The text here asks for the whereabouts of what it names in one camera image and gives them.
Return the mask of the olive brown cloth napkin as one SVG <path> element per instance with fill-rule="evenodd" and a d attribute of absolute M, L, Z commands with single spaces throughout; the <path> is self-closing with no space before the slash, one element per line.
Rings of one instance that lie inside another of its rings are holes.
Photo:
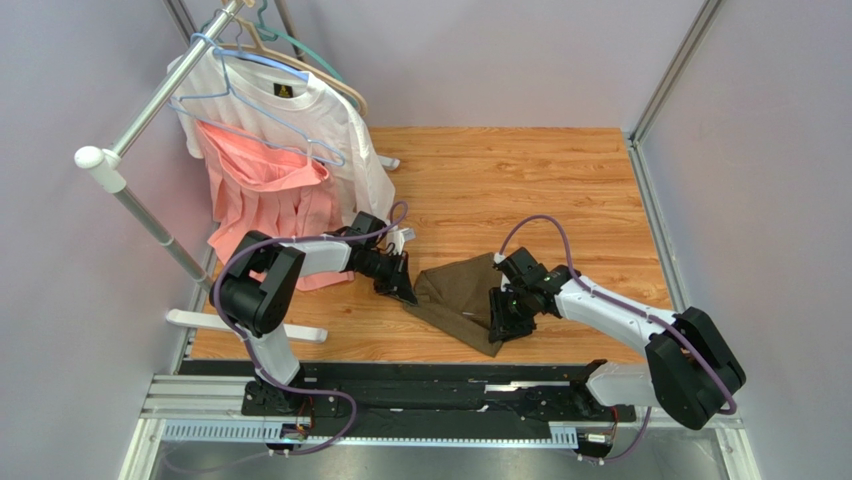
<path fill-rule="evenodd" d="M 414 284 L 417 303 L 405 304 L 403 309 L 479 353 L 495 357 L 502 342 L 489 340 L 489 292 L 500 287 L 501 281 L 492 253 L 424 269 Z"/>

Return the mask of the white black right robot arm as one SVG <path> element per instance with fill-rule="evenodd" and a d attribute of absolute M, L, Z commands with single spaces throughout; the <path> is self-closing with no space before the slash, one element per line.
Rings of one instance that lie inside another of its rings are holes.
<path fill-rule="evenodd" d="M 494 267 L 502 276 L 490 292 L 494 322 L 549 314 L 589 326 L 642 356 L 641 364 L 590 363 L 578 382 L 598 405 L 661 408 L 691 430 L 735 412 L 731 401 L 747 376 L 703 310 L 642 304 L 566 265 L 549 270 L 525 248 L 496 254 Z"/>

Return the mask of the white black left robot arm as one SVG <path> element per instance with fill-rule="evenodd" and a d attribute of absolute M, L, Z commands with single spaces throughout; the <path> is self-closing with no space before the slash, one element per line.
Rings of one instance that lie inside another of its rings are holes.
<path fill-rule="evenodd" d="M 376 294 L 417 305 L 409 258 L 390 239 L 396 221 L 365 212 L 349 226 L 306 237 L 247 233 L 209 293 L 221 320 L 244 344 L 255 367 L 249 391 L 255 400 L 292 413 L 307 405 L 309 390 L 293 386 L 304 370 L 294 355 L 284 318 L 301 279 L 325 273 L 356 273 Z"/>

